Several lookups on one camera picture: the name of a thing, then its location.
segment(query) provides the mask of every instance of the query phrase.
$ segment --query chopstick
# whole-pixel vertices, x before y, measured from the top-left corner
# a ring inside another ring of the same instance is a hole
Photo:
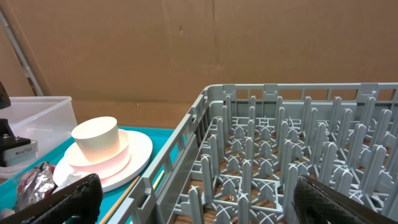
[[[116,211],[116,209],[119,207],[119,205],[122,203],[122,201],[126,198],[127,194],[131,191],[131,189],[135,186],[135,184],[137,183],[139,179],[139,176],[137,176],[132,183],[130,184],[130,186],[123,192],[122,196],[119,197],[119,199],[116,201],[116,203],[112,206],[111,209],[109,209],[109,211],[106,213],[106,215],[104,216],[104,218],[102,218],[102,220],[99,222],[99,224],[105,224],[109,218],[111,218],[111,216],[113,215],[113,213]]]
[[[160,180],[162,180],[162,177],[164,175],[164,170],[162,170],[162,172],[159,174],[158,178],[156,179],[155,183],[154,183],[154,190],[156,190],[156,187],[158,186],[158,184],[160,183]],[[139,180],[139,176],[137,176],[133,182],[130,184],[130,186],[123,192],[122,196],[119,197],[119,199],[116,201],[116,203],[112,206],[111,209],[109,209],[109,211],[106,213],[106,215],[104,216],[104,218],[102,218],[102,220],[99,222],[99,224],[105,224],[109,218],[112,217],[113,213],[116,211],[116,209],[118,209],[119,205],[122,203],[122,201],[127,197],[127,194],[131,191],[131,189],[135,186],[135,184],[137,183],[137,181]]]

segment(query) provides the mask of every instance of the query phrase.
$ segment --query gray plastic dish rack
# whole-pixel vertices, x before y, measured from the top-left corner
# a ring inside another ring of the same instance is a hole
[[[397,89],[398,83],[208,86],[109,222],[298,223],[292,199],[301,174],[398,220]],[[237,98],[240,90],[247,99]],[[284,100],[281,90],[301,91],[300,99]],[[323,90],[326,99],[312,100],[308,90]],[[356,95],[342,100],[332,97],[335,90]],[[377,100],[385,90],[391,99]]]

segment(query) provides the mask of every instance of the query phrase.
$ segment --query foil wrapper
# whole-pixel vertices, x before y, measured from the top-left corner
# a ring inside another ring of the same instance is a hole
[[[54,166],[43,162],[38,167],[22,174],[17,188],[16,212],[49,196],[55,188]]]

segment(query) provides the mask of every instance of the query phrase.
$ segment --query white cup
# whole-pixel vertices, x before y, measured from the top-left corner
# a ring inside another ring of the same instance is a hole
[[[119,152],[116,118],[105,116],[85,121],[73,129],[72,137],[90,163],[102,162]]]

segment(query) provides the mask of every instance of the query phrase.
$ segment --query teal surface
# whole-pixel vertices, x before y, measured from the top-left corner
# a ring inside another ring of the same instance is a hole
[[[155,128],[131,128],[131,127],[119,127],[121,129],[125,129],[128,131],[139,131],[141,133],[144,133],[150,137],[152,140],[152,143],[154,145],[152,154],[150,156],[150,161],[148,165],[152,162],[154,157],[157,155],[157,153],[160,151],[160,149],[163,147],[163,145],[166,143],[166,141],[169,139],[171,134],[173,133],[173,130],[171,129],[155,129]],[[22,171],[25,172],[37,164],[39,164],[42,161],[49,161],[51,164],[57,164],[59,160],[62,159],[65,151],[68,149],[68,147],[74,143],[73,138],[70,138],[66,140],[64,143],[56,147],[54,150],[46,154],[43,158],[41,158],[39,161],[35,162],[32,164],[30,167],[28,167],[26,170]],[[170,158],[172,162],[174,162],[175,158],[177,158],[177,147],[174,147],[172,150],[172,153],[170,154]],[[123,185],[122,187],[119,187],[117,189],[114,189],[110,192],[106,192],[104,194],[104,199],[101,204],[100,208],[100,215],[98,217],[98,221],[101,221],[101,219],[105,216],[106,212],[114,205],[114,203],[118,200],[118,198],[123,194],[123,192],[127,189],[127,187],[130,185],[131,182]],[[5,183],[0,185],[0,210],[4,208],[12,208],[17,200],[16,196],[16,184],[12,179],[5,181]]]

